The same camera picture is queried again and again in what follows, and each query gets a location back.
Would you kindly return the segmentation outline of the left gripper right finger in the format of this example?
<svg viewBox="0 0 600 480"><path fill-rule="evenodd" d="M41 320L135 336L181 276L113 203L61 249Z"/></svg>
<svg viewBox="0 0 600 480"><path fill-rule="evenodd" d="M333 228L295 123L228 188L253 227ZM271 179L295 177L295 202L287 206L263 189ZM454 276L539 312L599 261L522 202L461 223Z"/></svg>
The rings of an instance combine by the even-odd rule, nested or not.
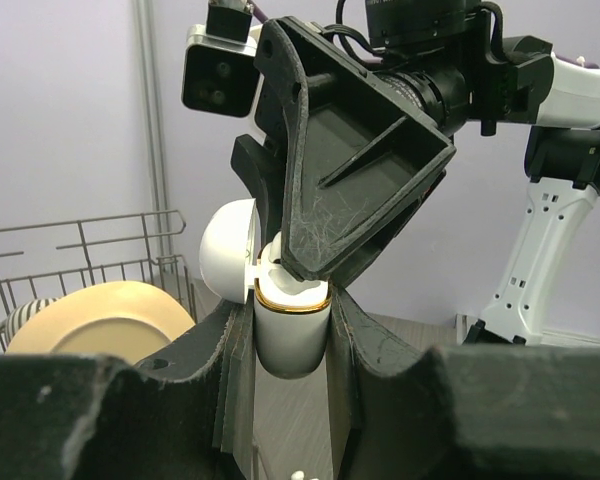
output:
<svg viewBox="0 0 600 480"><path fill-rule="evenodd" d="M419 351L331 293L338 479L600 479L600 348Z"/></svg>

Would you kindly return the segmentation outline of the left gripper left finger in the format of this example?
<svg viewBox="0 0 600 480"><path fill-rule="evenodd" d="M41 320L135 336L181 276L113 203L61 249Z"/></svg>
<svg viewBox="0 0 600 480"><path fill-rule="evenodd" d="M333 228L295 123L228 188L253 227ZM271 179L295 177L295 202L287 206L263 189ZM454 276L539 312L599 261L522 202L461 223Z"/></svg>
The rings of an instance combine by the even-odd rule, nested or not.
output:
<svg viewBox="0 0 600 480"><path fill-rule="evenodd" d="M252 303L221 302L135 365L0 356L0 479L248 479Z"/></svg>

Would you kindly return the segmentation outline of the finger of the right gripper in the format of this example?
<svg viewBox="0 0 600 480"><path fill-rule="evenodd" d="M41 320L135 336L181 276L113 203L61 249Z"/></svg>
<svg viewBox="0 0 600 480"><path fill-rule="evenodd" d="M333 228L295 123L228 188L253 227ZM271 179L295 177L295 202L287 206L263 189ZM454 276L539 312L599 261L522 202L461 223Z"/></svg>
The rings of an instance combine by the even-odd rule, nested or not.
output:
<svg viewBox="0 0 600 480"><path fill-rule="evenodd" d="M256 200L265 246L281 230L286 164L248 134L235 139L230 164Z"/></svg>

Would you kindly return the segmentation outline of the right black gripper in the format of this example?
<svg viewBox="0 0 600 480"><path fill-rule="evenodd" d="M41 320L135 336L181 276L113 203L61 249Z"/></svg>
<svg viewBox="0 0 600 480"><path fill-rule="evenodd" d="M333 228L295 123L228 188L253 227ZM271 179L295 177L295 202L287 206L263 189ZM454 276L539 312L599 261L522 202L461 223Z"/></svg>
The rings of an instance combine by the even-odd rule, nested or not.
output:
<svg viewBox="0 0 600 480"><path fill-rule="evenodd" d="M551 43L506 37L494 1L368 1L366 35L344 6L322 32L267 21L255 57L286 130L282 263L302 280L357 278L443 176L445 135L533 125L553 82Z"/></svg>

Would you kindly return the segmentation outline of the white earbud charging case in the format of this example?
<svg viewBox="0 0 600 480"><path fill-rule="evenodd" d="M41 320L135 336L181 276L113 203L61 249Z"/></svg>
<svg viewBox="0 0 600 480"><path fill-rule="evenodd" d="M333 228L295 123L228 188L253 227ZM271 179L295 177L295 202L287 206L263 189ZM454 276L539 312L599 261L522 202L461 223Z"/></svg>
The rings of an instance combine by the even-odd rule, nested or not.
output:
<svg viewBox="0 0 600 480"><path fill-rule="evenodd" d="M311 296L288 296L261 288L261 250L256 249L256 201L244 199L219 208L209 221L199 248L205 285L223 300L254 300L255 343L259 360L271 375L299 379L322 361L332 296L316 303Z"/></svg>

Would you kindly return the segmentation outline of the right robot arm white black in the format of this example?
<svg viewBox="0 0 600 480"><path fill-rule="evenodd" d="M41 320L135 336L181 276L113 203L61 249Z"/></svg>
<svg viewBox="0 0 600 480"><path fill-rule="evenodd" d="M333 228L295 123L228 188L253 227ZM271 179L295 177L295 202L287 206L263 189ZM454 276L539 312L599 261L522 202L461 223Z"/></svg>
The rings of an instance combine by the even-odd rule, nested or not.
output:
<svg viewBox="0 0 600 480"><path fill-rule="evenodd" d="M505 37L490 1L370 1L368 32L268 21L255 66L263 141L231 165L297 280L351 284L444 178L454 135L530 129L525 219L467 343L537 345L555 275L600 197L600 68Z"/></svg>

